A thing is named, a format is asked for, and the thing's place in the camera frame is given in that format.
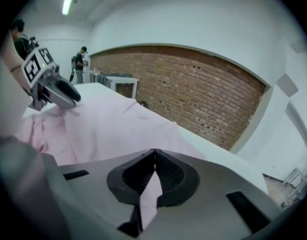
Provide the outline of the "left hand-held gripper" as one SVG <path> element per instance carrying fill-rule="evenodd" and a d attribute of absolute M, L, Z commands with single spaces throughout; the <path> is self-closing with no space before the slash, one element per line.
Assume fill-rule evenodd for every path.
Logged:
<path fill-rule="evenodd" d="M 57 85 L 51 83 L 59 76 L 59 66 L 47 48 L 34 48 L 23 63 L 22 72 L 32 97 L 29 107 L 36 111 L 40 111 L 48 102 L 61 108 L 74 108 L 76 102 L 81 100 L 80 93 L 71 82 L 59 80 Z"/>

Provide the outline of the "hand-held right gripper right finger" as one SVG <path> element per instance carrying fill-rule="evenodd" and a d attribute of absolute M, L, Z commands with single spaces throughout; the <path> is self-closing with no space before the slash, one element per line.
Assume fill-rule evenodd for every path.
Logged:
<path fill-rule="evenodd" d="M 265 192 L 223 165 L 166 150 L 158 153 L 190 165 L 200 181 L 181 205 L 158 208 L 148 239 L 270 239 L 281 210 Z"/>

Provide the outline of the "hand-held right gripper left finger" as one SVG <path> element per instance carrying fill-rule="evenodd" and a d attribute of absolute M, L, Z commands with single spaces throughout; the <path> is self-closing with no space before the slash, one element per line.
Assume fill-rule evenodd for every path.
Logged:
<path fill-rule="evenodd" d="M 140 200 L 155 171 L 153 149 L 59 169 L 98 216 L 131 237 L 142 233 Z"/>

